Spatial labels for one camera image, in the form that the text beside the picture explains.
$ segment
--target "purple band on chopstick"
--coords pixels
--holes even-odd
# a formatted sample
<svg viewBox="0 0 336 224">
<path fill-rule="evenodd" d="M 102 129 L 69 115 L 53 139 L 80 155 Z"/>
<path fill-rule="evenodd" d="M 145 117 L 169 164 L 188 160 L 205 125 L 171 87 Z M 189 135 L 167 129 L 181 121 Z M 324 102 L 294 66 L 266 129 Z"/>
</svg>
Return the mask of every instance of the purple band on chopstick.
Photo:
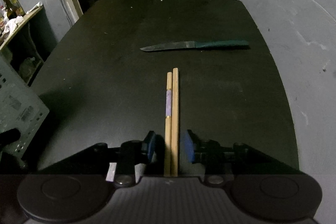
<svg viewBox="0 0 336 224">
<path fill-rule="evenodd" d="M 166 93 L 166 117 L 171 116 L 171 90 Z"/>
</svg>

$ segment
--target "white cloth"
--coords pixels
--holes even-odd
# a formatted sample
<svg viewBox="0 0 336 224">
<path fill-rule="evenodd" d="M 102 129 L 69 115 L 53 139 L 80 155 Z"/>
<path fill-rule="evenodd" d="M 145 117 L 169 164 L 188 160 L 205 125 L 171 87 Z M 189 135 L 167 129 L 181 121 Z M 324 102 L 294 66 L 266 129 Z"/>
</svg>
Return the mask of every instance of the white cloth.
<svg viewBox="0 0 336 224">
<path fill-rule="evenodd" d="M 17 16 L 16 18 L 11 19 L 8 21 L 5 25 L 5 29 L 3 30 L 4 33 L 11 34 L 14 32 L 14 30 L 17 28 L 17 26 L 23 22 L 23 17 L 22 16 Z"/>
<path fill-rule="evenodd" d="M 38 2 L 33 8 L 31 8 L 28 12 L 26 12 L 26 14 L 31 13 L 33 10 L 35 10 L 38 7 L 41 7 L 43 5 L 42 2 Z"/>
</svg>

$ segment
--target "gray ribbed surface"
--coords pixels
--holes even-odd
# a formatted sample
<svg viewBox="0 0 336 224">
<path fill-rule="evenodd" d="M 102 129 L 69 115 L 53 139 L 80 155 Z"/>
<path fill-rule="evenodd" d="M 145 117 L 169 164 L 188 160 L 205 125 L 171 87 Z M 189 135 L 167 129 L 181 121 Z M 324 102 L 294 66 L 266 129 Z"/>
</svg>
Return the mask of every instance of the gray ribbed surface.
<svg viewBox="0 0 336 224">
<path fill-rule="evenodd" d="M 26 224 L 37 223 L 29 220 Z M 131 188 L 118 189 L 96 215 L 78 224 L 266 224 L 237 209 L 222 189 L 209 188 L 197 178 L 144 177 Z M 315 224 L 307 219 L 297 224 Z"/>
</svg>

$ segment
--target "pair of chopsticks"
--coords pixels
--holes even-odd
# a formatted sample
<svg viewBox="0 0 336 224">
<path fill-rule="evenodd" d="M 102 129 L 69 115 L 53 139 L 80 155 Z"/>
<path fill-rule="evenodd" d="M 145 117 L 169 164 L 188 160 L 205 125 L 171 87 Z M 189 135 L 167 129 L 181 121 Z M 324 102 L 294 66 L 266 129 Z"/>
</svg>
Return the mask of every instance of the pair of chopsticks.
<svg viewBox="0 0 336 224">
<path fill-rule="evenodd" d="M 179 70 L 167 73 L 164 176 L 179 170 Z"/>
</svg>

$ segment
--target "table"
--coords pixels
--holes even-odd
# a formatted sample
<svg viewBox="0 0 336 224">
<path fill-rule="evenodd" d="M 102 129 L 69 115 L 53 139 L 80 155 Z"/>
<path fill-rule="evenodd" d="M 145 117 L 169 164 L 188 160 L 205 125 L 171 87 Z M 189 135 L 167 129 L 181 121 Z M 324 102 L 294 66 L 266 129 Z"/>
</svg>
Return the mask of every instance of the table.
<svg viewBox="0 0 336 224">
<path fill-rule="evenodd" d="M 143 52 L 163 42 L 241 39 L 249 50 Z M 98 142 L 164 136 L 166 74 L 180 73 L 180 132 L 243 142 L 298 168 L 285 90 L 238 0 L 100 0 L 68 31 L 32 89 L 57 122 L 39 168 Z M 184 159 L 180 172 L 196 171 Z"/>
<path fill-rule="evenodd" d="M 30 20 L 43 9 L 43 7 L 37 7 L 29 14 L 23 16 L 23 21 L 19 23 L 17 28 L 10 34 L 8 37 L 0 44 L 0 54 L 5 54 L 8 44 L 13 40 L 13 38 L 23 29 L 24 26 L 27 26 L 25 29 L 25 42 L 22 42 L 22 47 L 19 50 L 23 50 L 26 52 L 27 57 L 35 57 L 36 65 L 35 70 L 31 73 L 29 77 L 24 79 L 24 81 L 29 84 L 32 80 L 32 77 L 35 75 L 35 72 L 40 68 L 40 66 L 44 63 L 42 57 L 38 53 L 35 43 L 30 35 Z"/>
</svg>

